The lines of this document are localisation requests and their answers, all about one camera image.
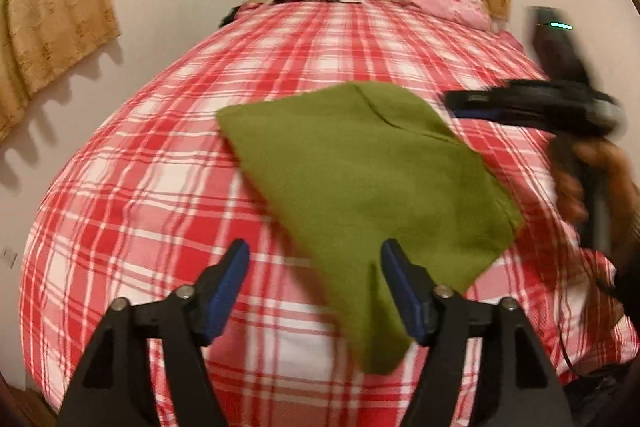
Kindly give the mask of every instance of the green towel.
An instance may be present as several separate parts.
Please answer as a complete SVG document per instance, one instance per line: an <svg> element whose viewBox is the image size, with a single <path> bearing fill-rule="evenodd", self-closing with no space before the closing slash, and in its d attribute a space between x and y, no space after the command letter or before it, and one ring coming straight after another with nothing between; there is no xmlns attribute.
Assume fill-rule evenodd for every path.
<svg viewBox="0 0 640 427"><path fill-rule="evenodd" d="M231 106L217 120L274 217L313 259L366 372L391 372L410 345L380 269L385 239L463 292L522 220L482 158L393 84Z"/></svg>

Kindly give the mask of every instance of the hand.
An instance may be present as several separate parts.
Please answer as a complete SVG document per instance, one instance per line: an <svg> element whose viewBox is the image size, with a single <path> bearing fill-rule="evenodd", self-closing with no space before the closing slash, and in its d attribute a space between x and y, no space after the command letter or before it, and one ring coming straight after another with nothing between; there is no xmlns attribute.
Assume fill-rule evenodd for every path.
<svg viewBox="0 0 640 427"><path fill-rule="evenodd" d="M633 225L640 194L634 185L631 164L625 152L606 140L584 140L574 144L577 158L592 167L603 169L609 177L609 214L611 217L611 261L620 267L625 259L619 247L626 241ZM582 186L551 158L551 175L556 183L556 206L565 221L576 225L588 217L582 203Z"/></svg>

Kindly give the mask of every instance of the black handle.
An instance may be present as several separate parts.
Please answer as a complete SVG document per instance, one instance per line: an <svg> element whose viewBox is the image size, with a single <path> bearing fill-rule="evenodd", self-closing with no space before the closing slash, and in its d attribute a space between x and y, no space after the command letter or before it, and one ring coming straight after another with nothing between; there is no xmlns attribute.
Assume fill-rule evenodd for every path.
<svg viewBox="0 0 640 427"><path fill-rule="evenodd" d="M607 173L578 160L572 152L575 138L559 133L551 142L552 161L575 177L582 185L584 206L589 217L576 228L581 248L604 255L611 251L609 205L607 203Z"/></svg>
<svg viewBox="0 0 640 427"><path fill-rule="evenodd" d="M228 427L209 375L184 314L184 300L175 292L162 303L158 317L164 370L180 427Z"/></svg>
<svg viewBox="0 0 640 427"><path fill-rule="evenodd" d="M610 253L610 219L607 204L607 174L602 169L594 169L577 161L578 179L584 190L584 206L589 213L587 221L580 223L577 230L580 235L580 246Z"/></svg>

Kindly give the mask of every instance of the plaid bedspread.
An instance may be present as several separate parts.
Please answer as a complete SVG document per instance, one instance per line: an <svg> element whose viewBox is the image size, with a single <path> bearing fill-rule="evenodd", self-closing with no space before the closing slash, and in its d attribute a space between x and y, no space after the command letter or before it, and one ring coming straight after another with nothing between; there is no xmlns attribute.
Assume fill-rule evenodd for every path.
<svg viewBox="0 0 640 427"><path fill-rule="evenodd" d="M58 407L113 298L164 298L243 237L249 274L224 335L205 351L230 425L397 425L426 350L412 347L386 377L354 367L311 261L242 177L214 119L229 104L367 79L428 100L482 154L524 214L518 240L467 296L521 302L564 380L559 332L584 371L631 359L634 330L626 318L614 324L618 309L590 282L594 273L610 277L609 265L575 246L554 209L546 136L450 121L439 100L446 89L539 77L495 36L386 0L248 7L119 108L47 192L22 267L27 368ZM466 425L470 413L479 343L468 351L455 425ZM168 426L175 417L160 353L152 342L152 380Z"/></svg>

